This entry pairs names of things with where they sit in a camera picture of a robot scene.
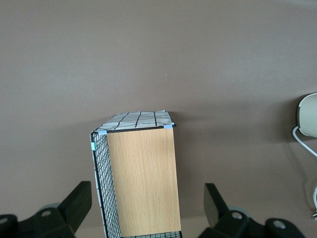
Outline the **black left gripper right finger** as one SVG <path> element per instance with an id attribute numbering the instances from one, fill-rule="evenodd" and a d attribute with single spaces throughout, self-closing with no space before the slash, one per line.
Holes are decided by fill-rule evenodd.
<path id="1" fill-rule="evenodd" d="M 209 223 L 201 238 L 303 238 L 291 222 L 270 218 L 261 225 L 238 210 L 230 210 L 213 183 L 204 187 L 204 211 Z"/>

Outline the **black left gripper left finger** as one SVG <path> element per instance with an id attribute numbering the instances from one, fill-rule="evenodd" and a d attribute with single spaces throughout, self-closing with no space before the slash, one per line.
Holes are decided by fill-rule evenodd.
<path id="1" fill-rule="evenodd" d="M 90 181 L 81 181 L 56 207 L 48 207 L 24 221 L 13 214 L 0 216 L 2 238 L 74 238 L 92 207 Z"/>

